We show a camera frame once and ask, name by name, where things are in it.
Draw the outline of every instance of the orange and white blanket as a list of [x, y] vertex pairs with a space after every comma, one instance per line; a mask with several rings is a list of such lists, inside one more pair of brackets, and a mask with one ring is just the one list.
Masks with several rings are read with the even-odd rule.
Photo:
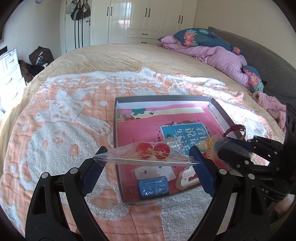
[[[148, 68], [137, 72], [92, 72], [48, 78], [21, 113], [12, 131], [0, 181], [0, 204], [24, 235], [33, 190], [41, 173], [66, 173], [92, 157], [101, 145], [113, 147], [113, 111], [117, 96], [213, 96], [247, 137], [277, 139], [266, 120], [250, 111], [243, 93], [204, 77], [165, 75]], [[258, 164], [265, 164], [255, 159]], [[61, 197], [72, 230], [75, 222]], [[187, 240], [211, 197], [201, 187], [146, 205], [120, 199], [115, 168], [102, 172], [86, 201], [98, 224], [113, 240]]]

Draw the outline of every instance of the red strap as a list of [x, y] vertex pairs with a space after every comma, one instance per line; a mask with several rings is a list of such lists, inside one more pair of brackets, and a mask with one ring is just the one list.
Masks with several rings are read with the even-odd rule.
[[226, 137], [228, 133], [232, 132], [232, 131], [243, 131], [244, 134], [241, 138], [239, 138], [240, 140], [243, 140], [246, 137], [246, 127], [243, 125], [233, 125], [231, 126], [224, 134], [223, 137]]

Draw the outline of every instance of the red ball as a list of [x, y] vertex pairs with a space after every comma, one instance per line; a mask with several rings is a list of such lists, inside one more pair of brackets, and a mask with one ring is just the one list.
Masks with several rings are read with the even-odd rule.
[[136, 147], [136, 152], [142, 159], [148, 159], [152, 156], [151, 152], [148, 149], [153, 149], [153, 146], [147, 142], [140, 142]]
[[153, 149], [154, 151], [160, 152], [160, 155], [155, 155], [157, 159], [165, 159], [170, 154], [170, 146], [168, 144], [158, 143]]

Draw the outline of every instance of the drawer handle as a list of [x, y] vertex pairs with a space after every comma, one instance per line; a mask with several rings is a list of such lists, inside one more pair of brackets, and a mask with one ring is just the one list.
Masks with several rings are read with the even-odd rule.
[[[16, 93], [15, 97], [17, 97], [17, 93]], [[12, 100], [13, 100], [15, 97], [13, 97]]]
[[11, 78], [10, 81], [8, 81], [5, 85], [8, 85], [11, 81], [12, 81], [12, 78]]

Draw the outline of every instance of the dresser drawer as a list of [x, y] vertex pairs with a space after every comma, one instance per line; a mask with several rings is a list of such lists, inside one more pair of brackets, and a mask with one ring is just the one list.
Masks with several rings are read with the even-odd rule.
[[4, 78], [4, 69], [3, 69], [3, 63], [2, 60], [0, 60], [0, 81]]
[[0, 80], [0, 87], [6, 88], [6, 87], [13, 87], [16, 85], [16, 83], [22, 78], [22, 73], [20, 71], [20, 66], [17, 65], [14, 67], [10, 74], [8, 74], [6, 77]]
[[127, 37], [159, 39], [161, 37], [161, 34], [162, 32], [153, 30], [128, 29]]
[[9, 74], [11, 70], [18, 65], [17, 51], [13, 50], [8, 52], [7, 55], [2, 58], [2, 64], [4, 74]]
[[9, 89], [5, 93], [0, 93], [0, 106], [4, 109], [4, 111], [11, 109], [12, 104], [22, 95], [25, 87], [25, 79], [21, 78], [13, 89]]
[[150, 45], [156, 45], [157, 40], [156, 39], [143, 39], [143, 38], [126, 38], [127, 44], [150, 44]]

